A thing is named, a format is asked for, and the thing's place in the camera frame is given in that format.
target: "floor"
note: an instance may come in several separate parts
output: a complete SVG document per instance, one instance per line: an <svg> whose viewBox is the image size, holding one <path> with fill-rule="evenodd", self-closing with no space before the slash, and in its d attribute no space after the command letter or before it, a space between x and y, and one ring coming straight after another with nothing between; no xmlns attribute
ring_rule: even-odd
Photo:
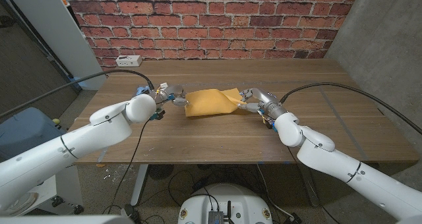
<svg viewBox="0 0 422 224"><path fill-rule="evenodd" d="M82 91L73 104L60 117L61 125L68 128L75 118L84 109L95 92ZM380 170L393 175L408 168L409 164L381 164ZM303 223L335 223L321 207L313 208L303 188L303 181L297 166L294 164L260 165L266 179L271 199L288 212L295 212ZM117 185L125 172L127 165L78 165L78 172L82 188L82 198L87 214L101 214L105 207L110 205ZM131 199L132 189L136 179L138 166L130 167L125 180L117 194L115 204L123 206ZM422 190L422 181L413 179L422 172L422 164L418 164L394 175L399 181ZM177 176L171 182L171 192L176 201L182 203L193 192L192 174L195 182L210 175L208 184L213 182L235 182L250 187L259 193L262 192L257 181L256 165L213 165L207 170L199 169L197 165L176 165L170 177L162 180L154 180L148 177L139 205L136 207L140 212L141 219L147 219L151 215L163 217L165 223L177 223L179 206L171 199L167 186L174 174ZM374 204L366 201L360 194L354 192L344 183L329 177L328 175L313 171L316 184L316 192L321 203L340 223L395 223L396 220L383 212ZM286 219L281 213L272 210L273 219L283 223ZM118 214L119 210L113 208L111 213ZM151 217L148 223L163 223L159 217Z"/></svg>

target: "cord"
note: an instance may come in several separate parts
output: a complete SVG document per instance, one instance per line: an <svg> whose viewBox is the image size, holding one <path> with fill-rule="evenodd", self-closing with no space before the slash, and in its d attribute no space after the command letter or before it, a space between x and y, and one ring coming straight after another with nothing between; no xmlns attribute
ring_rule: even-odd
<svg viewBox="0 0 422 224"><path fill-rule="evenodd" d="M133 158L135 157L136 151L138 150L138 147L139 147L139 144L140 144L140 138L142 138L142 133L144 132L144 128L145 128L145 126L146 126L146 124L148 122L149 122L149 120L144 123L144 126L143 126L142 130L140 131L140 135L139 135L139 139L138 139L138 144L136 145L136 148L135 148L135 151L133 152L131 161L129 162L129 165L126 168L126 171L123 174L123 177L121 177L121 180L119 182L119 185L117 185L117 189L116 189L116 192L114 193L114 197L113 197L113 201L111 202L111 206L114 205L114 201L116 199L117 193L119 192L120 185L123 182L123 179L125 178L125 176L127 174L127 171L129 171L129 167L131 167L131 165L132 165Z"/></svg>
<svg viewBox="0 0 422 224"><path fill-rule="evenodd" d="M313 83L313 84L308 84L308 85L304 85L301 87L298 87L296 89L291 90L290 92L288 92L286 95L284 95L281 100L280 103L284 103L287 99L288 96L290 96L292 93L295 93L299 90L305 89L305 88L310 88L313 86L337 86L337 87L341 87L341 88L345 88L354 92L357 92L359 94L362 94L368 98L371 98L372 100L378 102L379 104L381 104L382 106L384 106L385 108L387 108L389 111L393 112L395 115L397 115L399 118L401 118L404 122L406 122L408 125L410 125L413 129L415 129L419 134L422 135L422 129L419 128L415 123L413 123L412 121L410 121L406 116L404 116L403 114L401 114L399 111L397 111L396 109L394 109L393 107L391 107L390 105L388 105L387 103L383 102L382 100L378 99L377 97L364 92L362 90L359 90L357 88L351 87L351 86L346 86L343 84L339 84L339 83L335 83L335 82L317 82L317 83Z"/></svg>
<svg viewBox="0 0 422 224"><path fill-rule="evenodd" d="M261 171L261 169L259 168L259 165L257 164L256 166L258 167L259 173L261 174L261 177L262 177L262 179L263 179L263 181L264 181L264 184L265 184L265 190L266 190L267 197L268 197L268 200L270 201L270 203L271 203L271 204L272 204L275 208L277 208L278 210L282 211L284 214L288 215L288 216L290 217L291 221L293 221L293 220L295 219L295 217L294 217L294 216L292 216L292 214L290 214L290 213L288 213L288 212L284 211L283 209L281 209L279 206L277 206L277 205L276 205L276 204L275 204L275 203L271 200L271 198L270 198L270 194L269 194L269 192L268 192L268 187L267 187L267 185L266 185L266 181L265 181L265 178L264 178L264 175L262 174L262 171Z"/></svg>
<svg viewBox="0 0 422 224"><path fill-rule="evenodd" d="M300 168L299 168L299 163L297 162L297 160L296 160L296 158L295 158L295 156L293 155L293 153L291 152L291 150L290 150L290 147L287 147L288 148L288 150L289 150L289 152L290 152L290 155L291 155L291 157L293 158L293 160L296 162L296 168L297 168L297 171L298 171L298 173L299 174L301 174L301 176L302 176L302 180L305 180L305 178L303 177L303 175L302 175L302 172L300 171ZM315 195L315 197L317 198L317 200L320 202L320 200L319 200L319 198L318 198L318 195L316 194L316 192L313 190L313 188L311 189L312 190L312 192L314 193L314 195ZM331 213L324 207L324 205L321 205L321 207L323 208L323 210L331 217L331 219L333 219L337 224L340 224L340 222L339 221L337 221L337 219L335 219L332 215L331 215Z"/></svg>
<svg viewBox="0 0 422 224"><path fill-rule="evenodd" d="M101 75L108 74L108 73L114 73L114 72L127 72L127 73L132 73L132 74L136 74L138 76L141 76L141 77L143 77L147 81L148 86L150 87L150 89L151 90L154 89L154 85L152 85L151 80L148 77L146 77L145 75L143 75L142 73L140 73L140 72L136 72L136 71L133 71L133 70L127 70L127 69L113 69L113 70L109 70L109 71L104 71L104 72L99 72L99 73L96 73L96 74L92 74L90 76L85 76L84 78L75 80L73 82L70 82L68 84L64 84L62 86L59 86L58 88L56 88L54 90L51 90L49 92L46 92L46 93L44 93L44 94L42 94L42 95L40 95L40 96L38 96L38 97L36 97L34 99L31 99L30 101L27 101L27 102L25 102L25 103L23 103L21 105L16 106L15 108L12 108L12 109L10 109L10 110L8 110L8 111L0 114L0 119L3 118L3 117L5 117L5 116L7 116L7 115L10 115L11 113L13 113L15 111L18 111L19 109L22 109L22 108L24 108L24 107L26 107L26 106L34 103L34 102L37 102L40 99L43 99L43 98L45 98L45 97L47 97L47 96L49 96L49 95L51 95L51 94L53 94L55 92L58 92L59 90L62 90L63 88L66 88L66 87L71 86L73 84L76 84L76 83L79 83L79 82L83 82L85 80L88 80L88 79L91 79L91 78L94 78L94 77L97 77L97 76L101 76Z"/></svg>

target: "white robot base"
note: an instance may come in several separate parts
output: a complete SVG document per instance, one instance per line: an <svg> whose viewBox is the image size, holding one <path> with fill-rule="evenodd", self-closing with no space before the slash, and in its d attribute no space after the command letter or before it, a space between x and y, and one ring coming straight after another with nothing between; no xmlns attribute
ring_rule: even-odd
<svg viewBox="0 0 422 224"><path fill-rule="evenodd" d="M207 191L217 201L208 196ZM237 184L220 183L201 188L183 202L177 223L223 224L224 221L234 224L272 224L272 216L266 202L254 192Z"/></svg>

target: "red brick wall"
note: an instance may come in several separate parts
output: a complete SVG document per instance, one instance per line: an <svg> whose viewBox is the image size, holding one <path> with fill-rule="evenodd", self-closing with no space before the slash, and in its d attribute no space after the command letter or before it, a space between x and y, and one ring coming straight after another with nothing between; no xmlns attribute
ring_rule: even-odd
<svg viewBox="0 0 422 224"><path fill-rule="evenodd" d="M355 0L69 0L103 67L146 59L321 58Z"/></svg>

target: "table leg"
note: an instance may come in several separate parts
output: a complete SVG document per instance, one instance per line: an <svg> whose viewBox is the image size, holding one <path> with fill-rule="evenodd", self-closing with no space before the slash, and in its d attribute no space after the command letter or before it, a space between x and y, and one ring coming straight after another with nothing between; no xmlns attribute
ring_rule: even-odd
<svg viewBox="0 0 422 224"><path fill-rule="evenodd" d="M315 188L314 180L312 179L311 170L304 164L298 164L299 170L302 174L303 183L305 184L306 191L308 193L309 201L313 207L319 207L320 202L316 195L317 190Z"/></svg>
<svg viewBox="0 0 422 224"><path fill-rule="evenodd" d="M135 187L133 188L131 205L135 206L138 203L144 181L146 179L146 172L148 170L148 164L139 165L138 176L136 177Z"/></svg>

